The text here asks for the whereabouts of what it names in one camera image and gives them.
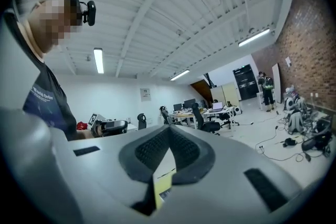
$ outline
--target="laptop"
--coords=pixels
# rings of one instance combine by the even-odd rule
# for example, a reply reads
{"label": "laptop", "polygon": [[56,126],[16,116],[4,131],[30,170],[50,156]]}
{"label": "laptop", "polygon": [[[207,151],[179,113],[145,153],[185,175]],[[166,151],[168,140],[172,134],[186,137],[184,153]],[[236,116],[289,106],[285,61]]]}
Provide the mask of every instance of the laptop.
{"label": "laptop", "polygon": [[213,103],[211,112],[218,112],[223,109],[223,102]]}

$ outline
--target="black padded cushion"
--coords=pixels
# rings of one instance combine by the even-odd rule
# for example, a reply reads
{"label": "black padded cushion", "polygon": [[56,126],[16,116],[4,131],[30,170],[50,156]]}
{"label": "black padded cushion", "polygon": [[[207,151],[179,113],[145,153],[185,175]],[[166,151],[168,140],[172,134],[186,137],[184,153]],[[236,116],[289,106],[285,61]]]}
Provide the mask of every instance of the black padded cushion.
{"label": "black padded cushion", "polygon": [[177,171],[173,185],[198,182],[215,162],[209,144],[175,125],[165,125],[127,144],[119,153],[119,161],[130,178],[149,183],[169,147]]}
{"label": "black padded cushion", "polygon": [[172,134],[169,136],[169,145],[175,158],[176,170],[180,170],[192,164],[199,157],[200,149],[196,143],[177,131],[172,130]]}
{"label": "black padded cushion", "polygon": [[169,148],[167,132],[156,135],[135,149],[135,155],[150,170],[155,171]]}

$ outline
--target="computer monitor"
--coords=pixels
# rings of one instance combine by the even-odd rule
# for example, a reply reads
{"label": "computer monitor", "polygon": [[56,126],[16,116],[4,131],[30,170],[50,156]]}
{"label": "computer monitor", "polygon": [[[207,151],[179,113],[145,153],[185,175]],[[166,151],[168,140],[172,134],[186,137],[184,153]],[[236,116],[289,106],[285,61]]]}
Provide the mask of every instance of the computer monitor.
{"label": "computer monitor", "polygon": [[222,109],[223,108],[223,102],[217,102],[212,104],[212,109]]}
{"label": "computer monitor", "polygon": [[196,103],[196,99],[186,100],[184,101],[184,107],[190,109],[194,103]]}
{"label": "computer monitor", "polygon": [[174,111],[178,111],[182,109],[182,104],[175,104],[174,105]]}

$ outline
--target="hand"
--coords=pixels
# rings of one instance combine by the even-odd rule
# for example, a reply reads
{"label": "hand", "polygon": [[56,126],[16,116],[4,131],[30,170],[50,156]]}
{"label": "hand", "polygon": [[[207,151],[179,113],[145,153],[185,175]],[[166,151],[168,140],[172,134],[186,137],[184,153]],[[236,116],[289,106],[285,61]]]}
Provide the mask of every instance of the hand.
{"label": "hand", "polygon": [[101,130],[101,125],[98,125],[98,127],[97,127],[97,134],[98,134],[99,136],[102,136],[102,135],[103,135],[103,132],[102,132],[102,130]]}

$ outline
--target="dark t-shirt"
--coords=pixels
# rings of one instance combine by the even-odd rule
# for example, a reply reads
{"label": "dark t-shirt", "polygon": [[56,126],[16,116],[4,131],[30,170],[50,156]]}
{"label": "dark t-shirt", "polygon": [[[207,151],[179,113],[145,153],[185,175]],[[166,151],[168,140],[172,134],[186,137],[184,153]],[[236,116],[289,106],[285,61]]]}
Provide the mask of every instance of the dark t-shirt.
{"label": "dark t-shirt", "polygon": [[263,91],[262,91],[263,94],[265,94],[264,83],[265,83],[265,78],[264,78],[264,77],[260,77],[260,78],[258,79],[258,84],[261,85],[261,88],[262,88],[262,90],[263,90]]}
{"label": "dark t-shirt", "polygon": [[40,70],[40,75],[27,96],[23,110],[40,117],[48,126],[61,129],[68,140],[75,139],[76,119],[71,113],[67,97],[55,75],[33,54],[18,28],[14,15],[6,14],[5,18],[22,50]]}

